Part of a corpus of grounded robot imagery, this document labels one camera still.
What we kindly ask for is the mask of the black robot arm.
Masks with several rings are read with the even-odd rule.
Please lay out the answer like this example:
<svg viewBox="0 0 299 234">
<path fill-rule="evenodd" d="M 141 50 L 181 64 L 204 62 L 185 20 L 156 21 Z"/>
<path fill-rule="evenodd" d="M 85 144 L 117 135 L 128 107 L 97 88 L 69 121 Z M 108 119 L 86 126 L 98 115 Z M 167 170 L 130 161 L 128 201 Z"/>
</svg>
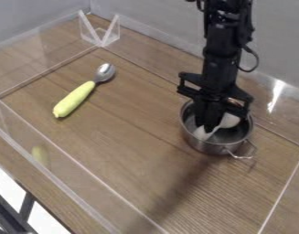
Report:
<svg viewBox="0 0 299 234">
<path fill-rule="evenodd" d="M 193 121 L 209 133 L 220 124 L 224 113 L 247 118 L 252 96 L 236 86 L 241 50 L 249 50 L 253 27 L 251 0 L 185 0 L 195 2 L 204 14 L 201 73 L 181 71 L 177 93 L 192 100 Z"/>
</svg>

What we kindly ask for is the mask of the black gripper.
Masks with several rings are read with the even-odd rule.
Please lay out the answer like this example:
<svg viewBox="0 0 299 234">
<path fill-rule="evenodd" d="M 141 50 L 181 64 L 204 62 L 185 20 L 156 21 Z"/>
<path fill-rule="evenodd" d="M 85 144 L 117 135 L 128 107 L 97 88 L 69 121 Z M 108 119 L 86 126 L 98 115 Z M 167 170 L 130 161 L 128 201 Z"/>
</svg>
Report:
<svg viewBox="0 0 299 234">
<path fill-rule="evenodd" d="M 244 119 L 249 113 L 252 96 L 236 85 L 239 55 L 207 56 L 200 73 L 177 74 L 177 93 L 193 103 L 195 123 L 209 133 L 219 125 L 225 109 Z"/>
</svg>

